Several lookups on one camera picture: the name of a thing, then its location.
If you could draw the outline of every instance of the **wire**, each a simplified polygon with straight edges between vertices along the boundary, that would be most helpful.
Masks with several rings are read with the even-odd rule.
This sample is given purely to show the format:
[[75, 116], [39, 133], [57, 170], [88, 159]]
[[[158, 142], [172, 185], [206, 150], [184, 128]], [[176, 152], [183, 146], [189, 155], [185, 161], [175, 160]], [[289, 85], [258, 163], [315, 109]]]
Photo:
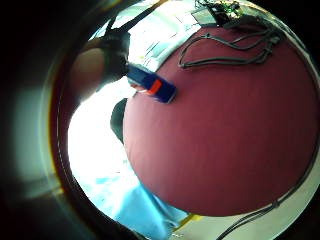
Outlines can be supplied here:
[[295, 193], [300, 187], [301, 185], [304, 183], [304, 181], [306, 180], [306, 178], [309, 176], [314, 163], [316, 161], [316, 156], [317, 156], [317, 152], [319, 149], [319, 132], [317, 133], [317, 143], [316, 143], [316, 147], [313, 151], [313, 155], [311, 157], [311, 161], [308, 164], [304, 174], [300, 177], [300, 179], [297, 181], [297, 183], [281, 198], [279, 198], [278, 200], [274, 201], [271, 205], [260, 209], [256, 212], [250, 213], [242, 218], [240, 218], [239, 220], [237, 220], [236, 222], [234, 222], [229, 228], [227, 228], [223, 233], [221, 233], [218, 238], [216, 238], [215, 240], [222, 240], [224, 239], [228, 234], [230, 234], [231, 232], [233, 232], [235, 229], [250, 223], [264, 215], [266, 215], [267, 213], [269, 213], [270, 211], [272, 211], [273, 209], [279, 207], [285, 200], [287, 200], [290, 196], [292, 196], [293, 193]]
[[[260, 18], [255, 18], [251, 16], [244, 16], [244, 20], [237, 19], [233, 23], [228, 24], [228, 29], [232, 29], [234, 27], [238, 27], [242, 24], [248, 24], [248, 21], [251, 21], [254, 25], [260, 25], [263, 26], [265, 29], [260, 30], [257, 32], [253, 32], [250, 34], [246, 34], [244, 36], [238, 37], [234, 39], [233, 41], [226, 41], [225, 39], [222, 39], [220, 37], [212, 36], [209, 33], [196, 37], [192, 39], [185, 48], [180, 53], [179, 63], [178, 66], [181, 68], [190, 68], [190, 67], [197, 67], [197, 66], [203, 66], [203, 65], [210, 65], [210, 64], [220, 64], [220, 65], [247, 65], [247, 64], [261, 64], [264, 63], [267, 60], [267, 57], [272, 53], [272, 47], [276, 45], [280, 40], [284, 38], [284, 34], [278, 30], [273, 25], [269, 24], [265, 20], [262, 20]], [[241, 41], [254, 37], [254, 36], [261, 36], [260, 39], [257, 41], [247, 45], [247, 46], [239, 46], [238, 43]], [[230, 57], [230, 56], [220, 56], [220, 57], [212, 57], [212, 58], [206, 58], [206, 59], [200, 59], [196, 61], [189, 61], [189, 62], [183, 62], [183, 59], [188, 51], [188, 49], [193, 45], [195, 42], [198, 42], [203, 39], [209, 39], [217, 41], [221, 44], [224, 44], [232, 49], [239, 50], [239, 51], [247, 51], [250, 50], [262, 42], [265, 42], [266, 45], [263, 48], [263, 50], [256, 56], [252, 58], [237, 58], [237, 57]]]
[[128, 21], [124, 25], [122, 25], [119, 28], [119, 31], [121, 32], [128, 32], [131, 28], [133, 28], [138, 22], [140, 22], [142, 19], [147, 17], [150, 13], [152, 13], [155, 9], [157, 9], [159, 6], [161, 6], [163, 3], [167, 2], [168, 0], [160, 0], [157, 3], [153, 4], [150, 8], [147, 8], [142, 13], [138, 14], [135, 18]]
[[113, 18], [110, 19], [110, 21], [109, 21], [109, 23], [108, 23], [108, 26], [106, 27], [105, 34], [109, 34], [109, 33], [110, 33], [111, 28], [112, 28], [114, 22], [116, 21], [116, 19], [117, 19], [117, 16], [115, 16], [115, 17], [113, 17]]

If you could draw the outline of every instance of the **red bull can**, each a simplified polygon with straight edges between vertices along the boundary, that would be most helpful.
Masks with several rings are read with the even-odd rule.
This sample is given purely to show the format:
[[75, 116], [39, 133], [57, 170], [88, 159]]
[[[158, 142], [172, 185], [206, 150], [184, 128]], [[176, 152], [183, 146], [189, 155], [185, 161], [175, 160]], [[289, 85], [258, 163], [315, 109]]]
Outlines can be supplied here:
[[162, 103], [170, 103], [174, 99], [176, 87], [146, 67], [129, 63], [128, 81], [138, 92], [149, 95]]

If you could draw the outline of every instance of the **blue can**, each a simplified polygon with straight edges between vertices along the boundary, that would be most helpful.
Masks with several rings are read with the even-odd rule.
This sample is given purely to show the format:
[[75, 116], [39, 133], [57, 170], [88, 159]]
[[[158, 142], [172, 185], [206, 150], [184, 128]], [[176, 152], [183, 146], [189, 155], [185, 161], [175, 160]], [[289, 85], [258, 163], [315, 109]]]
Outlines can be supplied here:
[[142, 65], [129, 63], [128, 81], [132, 87], [145, 93], [159, 102], [170, 103], [177, 92], [177, 88]]

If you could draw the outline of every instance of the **black cable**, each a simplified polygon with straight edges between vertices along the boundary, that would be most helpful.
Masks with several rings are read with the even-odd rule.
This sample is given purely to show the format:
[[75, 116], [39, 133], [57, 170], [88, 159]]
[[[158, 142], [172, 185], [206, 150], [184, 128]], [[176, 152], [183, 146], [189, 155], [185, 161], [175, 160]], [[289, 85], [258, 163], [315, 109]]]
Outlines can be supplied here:
[[[278, 43], [278, 41], [280, 41], [280, 38], [277, 36], [274, 37], [263, 37], [263, 40], [266, 40], [267, 38], [269, 38], [266, 46], [264, 47], [264, 49], [262, 50], [262, 52], [260, 52], [257, 56], [253, 57], [253, 58], [236, 58], [236, 57], [213, 57], [213, 58], [206, 58], [206, 59], [200, 59], [197, 61], [189, 61], [189, 62], [185, 62], [183, 63], [182, 60], [187, 52], [187, 50], [190, 48], [191, 45], [193, 45], [195, 42], [200, 41], [202, 39], [211, 39], [211, 40], [216, 40], [219, 41], [227, 46], [230, 46], [230, 43], [221, 39], [221, 38], [216, 38], [216, 37], [208, 37], [208, 35], [203, 35], [200, 37], [197, 37], [195, 39], [193, 39], [180, 53], [180, 59], [179, 59], [179, 67], [181, 68], [190, 68], [190, 67], [196, 67], [196, 66], [203, 66], [203, 65], [209, 65], [209, 64], [220, 64], [220, 65], [247, 65], [247, 64], [251, 64], [251, 63], [263, 63], [266, 61], [268, 55], [270, 55], [272, 53], [272, 46], [275, 45], [276, 43]], [[243, 50], [241, 48], [235, 48], [234, 46], [232, 46], [234, 49], [236, 50]]]
[[313, 151], [313, 155], [311, 157], [311, 161], [309, 163], [309, 165], [307, 166], [304, 174], [300, 177], [300, 179], [297, 181], [297, 183], [280, 199], [276, 200], [275, 202], [273, 202], [271, 205], [260, 209], [256, 212], [250, 213], [242, 218], [240, 218], [239, 220], [237, 220], [236, 222], [234, 222], [229, 228], [227, 228], [223, 233], [221, 233], [218, 238], [216, 238], [216, 240], [222, 240], [223, 238], [225, 238], [228, 234], [230, 234], [231, 232], [233, 232], [235, 229], [241, 227], [244, 224], [247, 224], [249, 222], [252, 222], [264, 215], [266, 215], [267, 213], [269, 213], [270, 211], [272, 211], [273, 209], [279, 207], [285, 200], [287, 200], [290, 196], [292, 196], [293, 193], [295, 193], [300, 187], [301, 185], [304, 183], [304, 181], [306, 180], [306, 178], [309, 176], [314, 163], [316, 161], [316, 156], [317, 156], [317, 152], [318, 152], [318, 148], [319, 148], [319, 133], [318, 135], [318, 140], [316, 143], [316, 148]]
[[168, 0], [160, 0], [157, 3], [155, 3], [154, 5], [152, 5], [150, 8], [144, 10], [142, 13], [140, 13], [139, 15], [137, 15], [135, 18], [133, 18], [132, 20], [128, 21], [127, 23], [125, 23], [124, 25], [122, 25], [119, 28], [120, 32], [128, 32], [131, 28], [133, 28], [138, 22], [140, 22], [142, 19], [144, 19], [145, 17], [147, 17], [150, 13], [152, 13], [156, 8], [158, 8], [160, 5], [162, 5], [163, 3], [167, 2]]
[[102, 27], [99, 27], [98, 30], [95, 32], [95, 34], [93, 35], [93, 38], [96, 38], [98, 36], [98, 34], [100, 33]]
[[117, 19], [117, 16], [110, 19], [108, 26], [106, 27], [105, 35], [110, 33], [111, 28], [112, 28], [114, 22], [116, 21], [116, 19]]
[[250, 34], [247, 34], [247, 35], [238, 37], [238, 38], [236, 38], [235, 40], [230, 41], [229, 43], [237, 43], [237, 42], [240, 42], [240, 41], [245, 40], [245, 39], [250, 38], [250, 37], [259, 36], [259, 35], [264, 35], [264, 34], [267, 34], [268, 31], [269, 31], [269, 30], [266, 29], [266, 30], [263, 30], [263, 31], [250, 33]]

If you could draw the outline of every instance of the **light blue fabric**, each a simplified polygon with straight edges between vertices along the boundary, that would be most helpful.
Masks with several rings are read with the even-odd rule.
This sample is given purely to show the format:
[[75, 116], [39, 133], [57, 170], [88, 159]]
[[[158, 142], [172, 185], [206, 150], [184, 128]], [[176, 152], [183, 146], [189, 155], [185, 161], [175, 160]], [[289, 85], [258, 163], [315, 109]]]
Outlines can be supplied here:
[[133, 170], [97, 179], [101, 187], [91, 201], [112, 219], [152, 240], [168, 239], [188, 213], [150, 193]]

